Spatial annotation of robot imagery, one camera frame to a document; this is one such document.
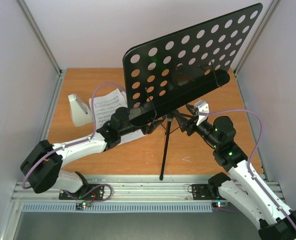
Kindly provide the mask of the black tripod music stand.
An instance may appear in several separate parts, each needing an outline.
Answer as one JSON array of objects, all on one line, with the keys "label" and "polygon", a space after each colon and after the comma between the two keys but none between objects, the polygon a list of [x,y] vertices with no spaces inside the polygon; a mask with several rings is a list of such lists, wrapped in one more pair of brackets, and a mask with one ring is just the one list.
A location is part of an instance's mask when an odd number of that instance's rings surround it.
[{"label": "black tripod music stand", "polygon": [[130,123],[153,117],[187,119],[185,105],[223,87],[229,69],[263,9],[261,3],[233,11],[130,48],[123,72]]}]

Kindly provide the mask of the white sheet music page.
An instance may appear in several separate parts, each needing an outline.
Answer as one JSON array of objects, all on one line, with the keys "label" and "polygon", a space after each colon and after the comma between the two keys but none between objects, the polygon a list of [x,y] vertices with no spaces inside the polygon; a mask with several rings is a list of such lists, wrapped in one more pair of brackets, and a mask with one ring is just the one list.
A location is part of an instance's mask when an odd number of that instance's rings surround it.
[{"label": "white sheet music page", "polygon": [[96,96],[93,100],[93,110],[95,115],[96,129],[101,128],[105,122],[109,121],[115,111],[122,107],[119,101],[118,92],[115,89],[104,96]]},{"label": "white sheet music page", "polygon": [[[117,92],[118,92],[118,97],[119,97],[119,101],[121,103],[121,106],[122,107],[127,107],[125,91],[117,90]],[[141,130],[136,130],[136,131],[133,131],[133,132],[130,132],[130,133],[127,133],[127,134],[123,135],[121,137],[121,143],[120,144],[125,144],[125,143],[128,143],[128,142],[137,140],[139,138],[142,138],[144,136],[145,135],[142,133]]]}]

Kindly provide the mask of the white grey metronome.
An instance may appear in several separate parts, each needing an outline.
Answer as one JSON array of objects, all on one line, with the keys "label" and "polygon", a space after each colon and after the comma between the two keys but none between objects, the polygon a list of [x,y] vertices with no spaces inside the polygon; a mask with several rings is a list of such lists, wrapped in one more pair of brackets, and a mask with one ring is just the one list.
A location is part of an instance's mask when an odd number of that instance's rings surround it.
[{"label": "white grey metronome", "polygon": [[75,127],[81,127],[93,122],[91,110],[88,105],[77,95],[68,95],[70,116]]}]

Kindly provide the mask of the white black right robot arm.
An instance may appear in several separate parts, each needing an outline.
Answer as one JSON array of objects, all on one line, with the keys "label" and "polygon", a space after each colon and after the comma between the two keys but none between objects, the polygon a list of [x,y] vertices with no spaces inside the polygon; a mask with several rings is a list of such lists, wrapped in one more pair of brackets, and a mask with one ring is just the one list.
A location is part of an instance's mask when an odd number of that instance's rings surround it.
[{"label": "white black right robot arm", "polygon": [[296,210],[291,209],[255,171],[252,158],[235,143],[236,130],[228,116],[207,121],[210,113],[192,108],[187,119],[175,113],[180,130],[197,133],[213,149],[213,156],[225,172],[208,180],[213,198],[224,198],[234,205],[257,228],[263,240],[296,240]]}]

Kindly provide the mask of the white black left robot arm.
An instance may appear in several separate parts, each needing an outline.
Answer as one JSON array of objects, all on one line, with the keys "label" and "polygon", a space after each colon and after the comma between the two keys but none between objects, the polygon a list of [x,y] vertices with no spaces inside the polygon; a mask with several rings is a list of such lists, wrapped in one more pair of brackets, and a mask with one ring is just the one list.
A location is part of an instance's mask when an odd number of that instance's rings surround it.
[{"label": "white black left robot arm", "polygon": [[101,128],[92,135],[69,141],[51,144],[40,141],[23,161],[20,170],[24,174],[23,189],[33,189],[41,194],[49,189],[70,192],[77,199],[88,195],[89,183],[79,172],[67,172],[62,167],[82,157],[108,151],[121,144],[121,138],[139,131],[151,134],[164,120],[153,117],[148,124],[133,126],[126,107],[119,107]]}]

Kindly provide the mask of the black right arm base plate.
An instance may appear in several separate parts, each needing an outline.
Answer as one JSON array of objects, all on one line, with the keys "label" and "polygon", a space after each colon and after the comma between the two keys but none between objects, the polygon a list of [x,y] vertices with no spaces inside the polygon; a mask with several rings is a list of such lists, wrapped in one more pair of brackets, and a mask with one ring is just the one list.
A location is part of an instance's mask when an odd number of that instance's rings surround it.
[{"label": "black right arm base plate", "polygon": [[188,185],[187,191],[192,194],[193,200],[219,200],[217,190],[210,184],[191,184]]}]

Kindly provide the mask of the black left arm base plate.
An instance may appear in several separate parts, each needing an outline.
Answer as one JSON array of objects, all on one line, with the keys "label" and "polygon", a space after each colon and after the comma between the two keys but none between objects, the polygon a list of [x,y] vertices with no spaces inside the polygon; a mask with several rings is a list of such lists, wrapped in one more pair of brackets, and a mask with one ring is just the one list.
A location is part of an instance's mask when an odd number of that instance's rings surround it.
[{"label": "black left arm base plate", "polygon": [[74,193],[62,191],[58,198],[60,200],[103,200],[103,194],[106,189],[107,187],[102,184],[85,184]]}]

